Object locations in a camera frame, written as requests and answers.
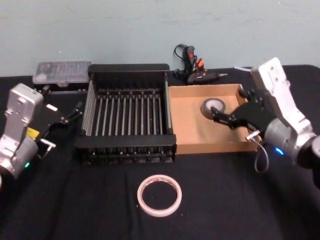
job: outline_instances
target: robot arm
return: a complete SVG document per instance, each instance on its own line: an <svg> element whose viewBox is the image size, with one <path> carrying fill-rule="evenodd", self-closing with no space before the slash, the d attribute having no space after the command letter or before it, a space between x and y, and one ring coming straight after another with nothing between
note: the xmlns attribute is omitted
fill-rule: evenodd
<svg viewBox="0 0 320 240"><path fill-rule="evenodd" d="M226 118L235 121L241 119L246 123L242 124L243 127L254 131L247 140L259 135L266 144L280 148L300 166L312 169L314 184L320 189L320 136L316 136L310 121L297 108L280 61L273 58L251 70L251 74L257 88L269 99L275 115L265 108L251 108L250 111L239 114L244 106L248 108L248 105L257 105L260 100L258 97L253 100L246 97L248 101L230 115L222 116L221 112L212 108L213 120L221 123ZM264 122L252 125L252 119ZM224 124L234 128L230 121L224 121Z"/></svg>
<svg viewBox="0 0 320 240"><path fill-rule="evenodd" d="M44 145L44 158L56 145L45 139L53 128L67 128L81 117L79 102L71 114L65 116L50 104L44 105L44 96L49 92L45 86L41 93L20 83L9 92L6 123L0 138L0 188L2 178L17 179L29 162ZM35 134L30 136L31 129Z"/></svg>

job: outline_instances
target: blue led light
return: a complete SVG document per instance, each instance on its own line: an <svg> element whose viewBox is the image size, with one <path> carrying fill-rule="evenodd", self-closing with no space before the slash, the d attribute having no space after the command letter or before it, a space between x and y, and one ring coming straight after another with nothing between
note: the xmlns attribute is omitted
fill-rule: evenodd
<svg viewBox="0 0 320 240"><path fill-rule="evenodd" d="M275 151L277 154L279 154L279 155L285 155L285 153L284 153L280 148L278 148L278 147L276 147L276 148L274 149L274 151Z"/></svg>

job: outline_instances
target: open cardboard tray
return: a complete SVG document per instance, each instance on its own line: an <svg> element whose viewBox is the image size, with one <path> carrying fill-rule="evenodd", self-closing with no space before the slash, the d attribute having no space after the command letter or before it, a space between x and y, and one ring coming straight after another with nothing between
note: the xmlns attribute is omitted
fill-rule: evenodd
<svg viewBox="0 0 320 240"><path fill-rule="evenodd" d="M218 98L231 113L246 100L239 96L240 84L170 86L169 98L173 133L176 135L176 154L252 152L257 145L247 142L245 127L231 130L205 118L201 106L208 98Z"/></svg>

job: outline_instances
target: roll of tape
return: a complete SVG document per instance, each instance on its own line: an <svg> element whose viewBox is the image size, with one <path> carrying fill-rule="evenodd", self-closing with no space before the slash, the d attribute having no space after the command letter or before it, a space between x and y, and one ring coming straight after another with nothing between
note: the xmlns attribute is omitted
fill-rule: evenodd
<svg viewBox="0 0 320 240"><path fill-rule="evenodd" d="M167 184L170 184L176 191L176 200L175 200L174 204L172 206L168 207L167 209L153 209L153 208L149 207L143 199L143 192L144 192L145 188L148 185L150 185L152 183L156 183L156 182L165 182ZM138 199L138 203L139 203L140 207L142 208L142 210L145 213L147 213L153 217L161 218L161 217L166 217L166 216L173 214L179 208L181 200L182 200L182 191L181 191L180 185L172 177L169 177L166 175L160 175L160 174L153 175L153 176L146 178L140 184L138 191L137 191L137 199Z"/></svg>
<svg viewBox="0 0 320 240"><path fill-rule="evenodd" d="M222 100L218 98L208 98L203 102L201 106L201 113L203 116L205 116L207 119L210 119L210 120L214 119L211 112L211 107L214 107L223 113L226 110L226 104Z"/></svg>

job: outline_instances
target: table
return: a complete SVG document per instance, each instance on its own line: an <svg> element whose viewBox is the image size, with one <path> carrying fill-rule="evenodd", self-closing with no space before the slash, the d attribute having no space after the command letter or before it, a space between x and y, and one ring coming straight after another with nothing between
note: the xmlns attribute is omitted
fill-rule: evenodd
<svg viewBox="0 0 320 240"><path fill-rule="evenodd" d="M285 66L298 108L320 133L320 69ZM220 69L220 83L253 86L250 74ZM8 91L30 76L0 78L0 112ZM181 85L176 79L171 85ZM48 102L67 113L85 94L54 94ZM4 116L0 117L1 134ZM0 239L88 240L302 240L320 239L320 190L311 171L278 156L269 147L267 174L254 171L254 153L179 155L173 164L83 167L73 157L73 131L51 136L57 148L23 172L0 205ZM182 202L171 216L155 218L138 206L139 184L165 174L182 188ZM168 206L168 186L146 189L146 202Z"/></svg>

